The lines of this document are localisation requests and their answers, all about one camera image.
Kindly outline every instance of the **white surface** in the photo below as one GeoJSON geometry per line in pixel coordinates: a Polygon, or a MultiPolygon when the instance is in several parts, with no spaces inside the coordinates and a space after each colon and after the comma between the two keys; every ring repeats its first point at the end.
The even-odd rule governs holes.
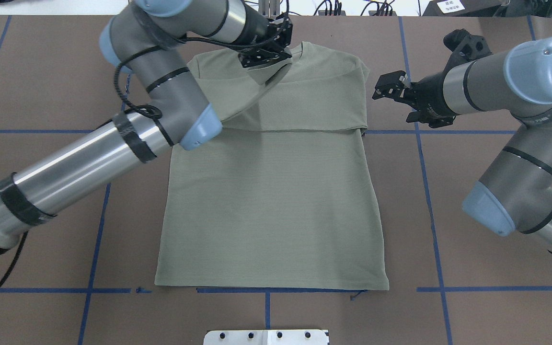
{"type": "Polygon", "coordinates": [[[464,5],[460,2],[460,0],[446,0],[441,1],[437,3],[438,8],[442,13],[452,13],[452,12],[458,12],[463,11],[466,9],[464,5]]]}
{"type": "MultiPolygon", "coordinates": [[[[128,0],[14,0],[0,4],[0,15],[114,15],[127,2],[128,0]]],[[[291,11],[301,15],[312,15],[320,3],[321,0],[289,0],[291,11]]],[[[346,15],[359,15],[367,3],[365,0],[342,0],[342,10],[346,11],[346,15]]],[[[423,13],[429,0],[395,0],[391,5],[397,15],[414,17],[419,15],[419,3],[423,13]]],[[[375,5],[370,5],[364,15],[368,15],[368,10],[374,11],[375,5]]]]}
{"type": "Polygon", "coordinates": [[[210,331],[204,336],[204,345],[328,345],[326,330],[245,330],[210,331]]]}

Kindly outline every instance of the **blue tape grid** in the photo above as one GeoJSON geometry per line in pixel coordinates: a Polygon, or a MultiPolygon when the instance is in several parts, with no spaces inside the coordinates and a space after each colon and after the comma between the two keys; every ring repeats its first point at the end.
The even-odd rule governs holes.
{"type": "MultiPolygon", "coordinates": [[[[9,24],[12,16],[8,16],[6,25],[2,31],[0,37],[0,49],[4,42],[9,24]]],[[[528,26],[532,40],[535,40],[534,27],[531,17],[528,16],[528,26]]],[[[403,29],[402,18],[399,17],[399,28],[402,40],[403,57],[406,66],[406,72],[410,77],[410,67],[408,64],[408,54],[405,43],[405,33],[403,29]]],[[[131,76],[127,77],[126,94],[129,94],[129,82],[131,76]]],[[[90,133],[92,129],[0,129],[0,134],[86,134],[90,133]]],[[[436,258],[436,270],[438,274],[438,287],[419,287],[417,292],[438,292],[440,293],[443,306],[443,314],[445,318],[445,327],[447,332],[447,340],[449,345],[452,345],[451,329],[449,323],[449,311],[446,300],[446,293],[456,292],[512,292],[512,291],[536,291],[536,292],[550,292],[552,286],[481,286],[481,287],[447,287],[444,286],[442,267],[440,264],[440,251],[438,246],[438,239],[436,236],[436,226],[434,223],[434,215],[431,204],[431,194],[429,192],[429,184],[427,181],[427,171],[425,168],[425,158],[423,156],[423,148],[421,135],[512,135],[515,131],[492,131],[492,130],[427,130],[420,129],[418,124],[415,124],[414,130],[368,130],[366,134],[370,135],[415,135],[417,140],[417,146],[419,151],[419,158],[421,161],[421,174],[423,176],[423,184],[425,187],[425,198],[427,201],[427,207],[429,209],[431,219],[431,230],[434,238],[434,255],[436,258]]],[[[131,288],[94,288],[94,278],[99,257],[99,248],[101,246],[101,237],[103,234],[103,228],[105,225],[105,210],[107,207],[108,199],[110,195],[110,184],[106,186],[105,197],[103,199],[103,209],[99,223],[98,236],[96,239],[95,249],[93,253],[92,268],[87,288],[1,288],[0,293],[85,293],[85,308],[83,311],[83,318],[80,327],[80,334],[78,344],[83,343],[83,336],[86,329],[86,322],[88,319],[88,312],[90,308],[91,296],[94,293],[132,293],[131,288]]],[[[265,294],[265,328],[270,329],[270,293],[355,293],[355,296],[359,295],[366,290],[336,290],[336,289],[316,289],[316,288],[198,288],[198,293],[264,293],[265,294]]],[[[137,288],[136,293],[151,293],[149,290],[137,288]]]]}

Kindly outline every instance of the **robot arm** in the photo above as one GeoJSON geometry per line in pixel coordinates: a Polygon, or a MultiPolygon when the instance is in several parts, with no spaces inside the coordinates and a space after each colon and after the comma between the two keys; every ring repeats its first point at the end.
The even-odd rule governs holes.
{"type": "Polygon", "coordinates": [[[136,0],[114,16],[99,39],[118,71],[133,71],[151,102],[112,121],[26,170],[0,181],[0,254],[99,186],[180,143],[200,146],[221,131],[219,118],[176,46],[213,42],[239,52],[245,68],[290,57],[292,24],[274,22],[241,0],[136,0]],[[192,31],[207,37],[186,38],[192,31]]]}
{"type": "Polygon", "coordinates": [[[500,236],[539,238],[552,253],[552,37],[492,55],[484,38],[457,30],[443,72],[408,83],[405,72],[380,77],[372,98],[416,109],[407,122],[430,127],[456,116],[507,109],[522,125],[475,184],[464,211],[500,236]]]}

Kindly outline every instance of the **light blue cap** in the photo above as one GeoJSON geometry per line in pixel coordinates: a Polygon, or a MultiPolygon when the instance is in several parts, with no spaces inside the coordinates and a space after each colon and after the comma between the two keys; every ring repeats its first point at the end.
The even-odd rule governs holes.
{"type": "Polygon", "coordinates": [[[180,140],[180,146],[184,150],[191,151],[219,135],[221,129],[223,129],[221,120],[212,109],[212,104],[208,104],[208,107],[197,118],[191,129],[180,140]]]}
{"type": "MultiPolygon", "coordinates": [[[[110,40],[110,26],[112,26],[112,19],[108,22],[108,25],[103,28],[103,31],[101,31],[101,35],[99,35],[99,48],[101,49],[101,54],[103,54],[103,57],[114,65],[114,67],[118,66],[118,64],[121,63],[121,60],[116,56],[116,53],[114,52],[114,47],[112,46],[112,40],[110,40]]],[[[132,74],[133,70],[130,70],[127,66],[123,66],[121,68],[121,72],[132,74]]]]}
{"type": "Polygon", "coordinates": [[[171,17],[184,11],[193,0],[135,0],[136,5],[155,17],[171,17]]]}
{"type": "Polygon", "coordinates": [[[515,223],[502,203],[484,184],[476,182],[464,200],[462,209],[470,217],[500,236],[515,231],[515,223]]]}
{"type": "Polygon", "coordinates": [[[552,37],[512,48],[504,60],[504,78],[523,100],[552,104],[552,37]]]}

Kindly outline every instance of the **fabric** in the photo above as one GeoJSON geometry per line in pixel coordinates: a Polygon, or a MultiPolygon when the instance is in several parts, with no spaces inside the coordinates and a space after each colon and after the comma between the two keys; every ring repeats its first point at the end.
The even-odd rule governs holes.
{"type": "Polygon", "coordinates": [[[223,132],[173,149],[156,285],[389,288],[361,139],[368,69],[308,42],[291,52],[267,86],[232,51],[189,63],[223,132]]]}

